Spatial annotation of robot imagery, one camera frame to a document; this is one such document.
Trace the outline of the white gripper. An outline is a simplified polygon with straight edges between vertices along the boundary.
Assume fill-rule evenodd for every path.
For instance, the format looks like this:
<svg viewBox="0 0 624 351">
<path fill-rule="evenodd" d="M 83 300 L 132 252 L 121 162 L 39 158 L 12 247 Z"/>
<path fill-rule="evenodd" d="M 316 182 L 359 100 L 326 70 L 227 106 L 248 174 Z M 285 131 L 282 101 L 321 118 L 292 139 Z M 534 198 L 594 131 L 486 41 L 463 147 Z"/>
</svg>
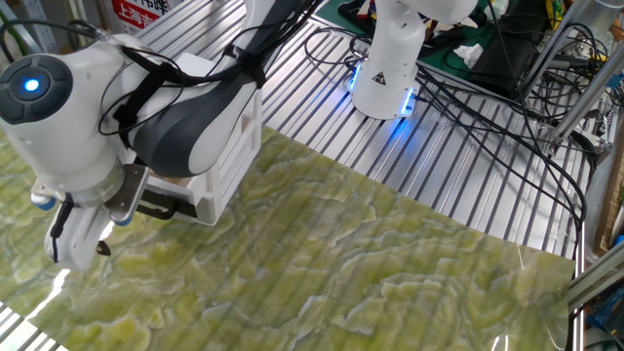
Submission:
<svg viewBox="0 0 624 351">
<path fill-rule="evenodd" d="M 96 254 L 111 256 L 111 249 L 101 238 L 111 224 L 105 205 L 62 203 L 45 235 L 45 250 L 61 268 L 85 270 Z"/>
</svg>

